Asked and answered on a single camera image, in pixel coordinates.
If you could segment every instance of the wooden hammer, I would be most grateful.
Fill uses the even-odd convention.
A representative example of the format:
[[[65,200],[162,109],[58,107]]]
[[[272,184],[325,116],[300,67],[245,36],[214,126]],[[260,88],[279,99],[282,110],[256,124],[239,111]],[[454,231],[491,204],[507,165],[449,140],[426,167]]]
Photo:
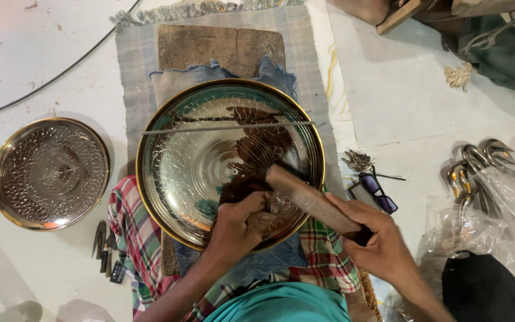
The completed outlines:
[[[275,191],[285,194],[291,203],[301,210],[324,222],[340,235],[367,245],[373,232],[365,225],[354,222],[337,209],[320,191],[301,181],[298,177],[279,165],[272,165],[266,174],[266,182]]]

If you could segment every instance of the sunglasses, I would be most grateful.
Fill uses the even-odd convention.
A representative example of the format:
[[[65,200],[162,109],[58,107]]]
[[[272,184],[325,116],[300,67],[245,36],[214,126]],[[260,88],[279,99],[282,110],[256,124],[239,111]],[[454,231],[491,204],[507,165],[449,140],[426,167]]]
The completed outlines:
[[[377,174],[375,173],[375,166],[371,166],[372,173],[361,172],[359,173],[359,182],[367,192],[373,197],[376,204],[387,214],[392,214],[399,208],[397,204],[387,195],[384,194],[384,190],[376,179]],[[402,178],[388,177],[385,175],[379,175],[380,177],[403,180]]]

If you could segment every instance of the rope tassel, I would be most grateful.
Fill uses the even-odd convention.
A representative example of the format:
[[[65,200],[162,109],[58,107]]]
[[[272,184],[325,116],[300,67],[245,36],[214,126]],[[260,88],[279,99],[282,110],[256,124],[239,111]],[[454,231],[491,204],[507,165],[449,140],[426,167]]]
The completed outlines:
[[[466,93],[466,84],[470,81],[470,73],[472,72],[472,65],[469,62],[462,64],[463,67],[444,68],[444,76],[446,76],[446,82],[450,84],[451,88],[462,87],[462,90]]]

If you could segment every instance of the hammered plate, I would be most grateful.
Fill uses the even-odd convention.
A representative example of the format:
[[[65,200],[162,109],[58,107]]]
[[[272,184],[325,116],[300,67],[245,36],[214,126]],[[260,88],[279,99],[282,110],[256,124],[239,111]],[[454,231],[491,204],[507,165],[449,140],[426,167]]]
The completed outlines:
[[[36,231],[67,227],[98,203],[109,178],[103,140],[72,119],[35,121],[0,149],[0,210]]]
[[[320,188],[325,175],[322,145],[314,126],[283,92],[255,81],[225,79],[194,86],[164,104],[147,131],[279,123],[279,127],[181,132],[143,136],[137,154],[139,193],[152,218],[176,240],[203,250],[224,202],[269,190],[265,171],[283,163]],[[277,220],[254,251],[288,238],[307,219],[286,196],[268,207]]]

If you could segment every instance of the black cable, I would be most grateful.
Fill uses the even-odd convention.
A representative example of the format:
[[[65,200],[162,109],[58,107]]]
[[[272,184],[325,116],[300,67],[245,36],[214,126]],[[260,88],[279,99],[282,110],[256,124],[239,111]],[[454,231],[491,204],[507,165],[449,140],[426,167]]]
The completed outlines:
[[[136,2],[132,5],[132,7],[128,10],[128,12],[131,12],[132,9],[134,9],[134,7],[136,7],[137,4],[139,4],[140,0],[136,0]],[[45,87],[47,87],[48,84],[51,84],[52,82],[54,82],[55,80],[59,79],[59,77],[63,76],[64,74],[66,74],[69,70],[73,69],[73,67],[75,67],[78,63],[80,63],[83,59],[85,59],[88,55],[90,55],[97,47],[99,47],[103,42],[104,40],[106,40],[113,32],[114,32],[114,29],[116,28],[113,27],[111,29],[110,32],[106,33],[106,35],[97,42],[97,44],[95,46],[93,46],[93,48],[91,48],[86,54],[84,54],[81,58],[79,58],[76,62],[73,63],[73,65],[70,65],[66,70],[63,70],[59,75],[55,76],[53,79],[51,79],[50,81],[46,82],[45,84],[41,85],[40,87],[38,87],[37,89],[35,89],[34,91],[30,92],[29,94],[23,96],[22,98],[20,99],[16,99],[14,101],[12,101],[11,103],[9,104],[6,104],[4,106],[1,106],[0,107],[0,111],[2,109],[6,109],[8,107],[11,107],[17,103],[19,103],[20,101],[28,98],[28,97],[31,97],[33,94],[39,92],[40,90],[44,89]]]

